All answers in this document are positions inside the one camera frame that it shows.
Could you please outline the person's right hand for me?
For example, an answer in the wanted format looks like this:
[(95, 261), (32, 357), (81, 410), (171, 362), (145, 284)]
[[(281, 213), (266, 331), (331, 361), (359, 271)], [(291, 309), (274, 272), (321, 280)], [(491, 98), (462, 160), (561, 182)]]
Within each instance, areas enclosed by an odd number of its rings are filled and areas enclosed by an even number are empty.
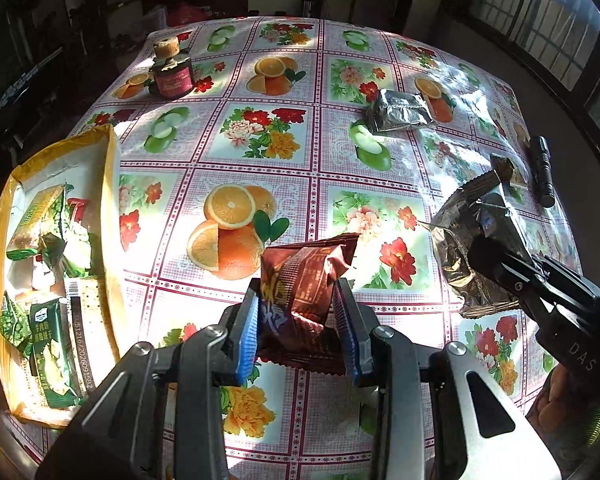
[(526, 419), (548, 448), (583, 448), (600, 404), (562, 364), (550, 372)]

